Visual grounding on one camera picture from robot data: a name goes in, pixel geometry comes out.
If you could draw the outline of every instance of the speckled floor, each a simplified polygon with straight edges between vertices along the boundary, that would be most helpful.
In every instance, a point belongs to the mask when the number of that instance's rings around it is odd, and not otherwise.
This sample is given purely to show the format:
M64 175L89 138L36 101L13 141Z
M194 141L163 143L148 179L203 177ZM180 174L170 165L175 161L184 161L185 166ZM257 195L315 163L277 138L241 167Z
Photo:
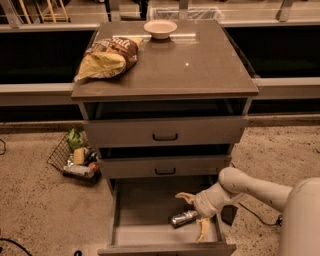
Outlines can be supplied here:
M249 175L293 186L320 172L320 118L268 122L251 120L233 150L233 164ZM62 176L46 163L74 123L0 124L7 151L0 155L1 237L25 246L32 255L97 255L106 247L112 197L107 183L94 186ZM278 212L248 197L242 202L273 223ZM264 226L240 205L232 227L223 224L233 256L276 255L280 227ZM25 255L0 241L1 256Z

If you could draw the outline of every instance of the chip bag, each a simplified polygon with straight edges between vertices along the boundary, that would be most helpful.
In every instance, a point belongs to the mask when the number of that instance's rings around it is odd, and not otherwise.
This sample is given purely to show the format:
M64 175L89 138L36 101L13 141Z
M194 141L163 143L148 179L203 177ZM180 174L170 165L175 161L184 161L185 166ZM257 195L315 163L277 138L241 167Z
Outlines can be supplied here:
M91 78L110 78L124 73L138 60L142 38L107 38L94 42L85 52L75 82Z

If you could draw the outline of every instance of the brown tabletop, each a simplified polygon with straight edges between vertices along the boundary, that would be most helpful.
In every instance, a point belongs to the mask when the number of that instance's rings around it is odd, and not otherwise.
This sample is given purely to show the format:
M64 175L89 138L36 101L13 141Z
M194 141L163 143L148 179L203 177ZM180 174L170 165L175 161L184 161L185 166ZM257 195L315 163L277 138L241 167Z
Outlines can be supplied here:
M176 21L170 39L155 40L143 21L101 24L95 40L143 37L138 62L111 79L76 83L74 100L245 97L258 94L245 67L215 20Z

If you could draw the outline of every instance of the metal post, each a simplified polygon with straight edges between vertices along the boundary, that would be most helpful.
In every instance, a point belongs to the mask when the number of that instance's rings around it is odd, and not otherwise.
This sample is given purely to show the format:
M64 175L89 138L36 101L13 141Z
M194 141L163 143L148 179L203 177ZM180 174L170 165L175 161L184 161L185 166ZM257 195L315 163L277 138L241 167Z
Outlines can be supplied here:
M19 18L16 9L12 5L12 2L10 0L0 0L0 4L3 8L4 13L7 16L9 25L12 28L19 28L22 24L22 21Z
M121 21L119 0L109 0L111 21Z
M179 20L188 19L189 0L179 0Z
M287 21L289 19L292 4L293 0L283 0L280 10L276 15L276 19L281 22Z

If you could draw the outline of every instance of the drawer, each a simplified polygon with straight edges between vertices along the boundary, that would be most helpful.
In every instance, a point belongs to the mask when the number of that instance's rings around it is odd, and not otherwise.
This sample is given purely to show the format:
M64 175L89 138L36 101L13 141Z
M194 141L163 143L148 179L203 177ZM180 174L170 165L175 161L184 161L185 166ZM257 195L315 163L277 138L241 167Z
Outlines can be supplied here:
M231 255L236 246L227 244L220 216L212 219L207 239L196 243L196 222L174 229L169 218L190 209L179 192L197 193L210 186L207 176L116 180L110 232L100 256L207 256Z
M84 121L92 146L132 147L237 143L246 117Z
M231 155L100 159L104 178L174 177L217 174L229 166Z

